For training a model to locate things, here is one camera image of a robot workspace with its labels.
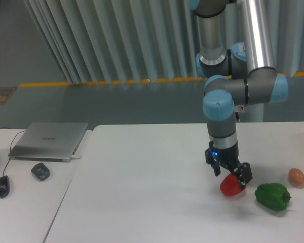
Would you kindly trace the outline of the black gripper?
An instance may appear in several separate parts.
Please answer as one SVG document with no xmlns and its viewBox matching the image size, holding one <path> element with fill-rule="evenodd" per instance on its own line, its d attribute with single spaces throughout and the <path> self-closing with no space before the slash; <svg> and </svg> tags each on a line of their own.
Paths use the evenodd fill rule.
<svg viewBox="0 0 304 243">
<path fill-rule="evenodd" d="M 230 148 L 219 149 L 214 146 L 214 142 L 209 142 L 209 148 L 205 151 L 206 164 L 214 170 L 214 175 L 219 176 L 220 167 L 227 169 L 231 174 L 237 175 L 239 188 L 244 189 L 252 180 L 252 172 L 249 163 L 240 163 L 238 143 Z"/>
</svg>

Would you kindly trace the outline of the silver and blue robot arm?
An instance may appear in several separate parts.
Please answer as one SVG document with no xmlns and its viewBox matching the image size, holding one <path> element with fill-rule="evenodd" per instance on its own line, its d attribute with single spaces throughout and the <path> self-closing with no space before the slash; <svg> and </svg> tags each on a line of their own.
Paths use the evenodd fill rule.
<svg viewBox="0 0 304 243">
<path fill-rule="evenodd" d="M 244 189 L 252 180 L 249 163 L 239 161 L 235 107 L 286 100 L 288 83 L 278 75 L 263 1 L 237 1 L 244 40 L 224 47 L 224 11 L 228 1 L 190 1 L 198 18 L 198 70 L 206 77 L 203 112 L 209 134 L 206 163 L 219 175 L 227 169 Z"/>
</svg>

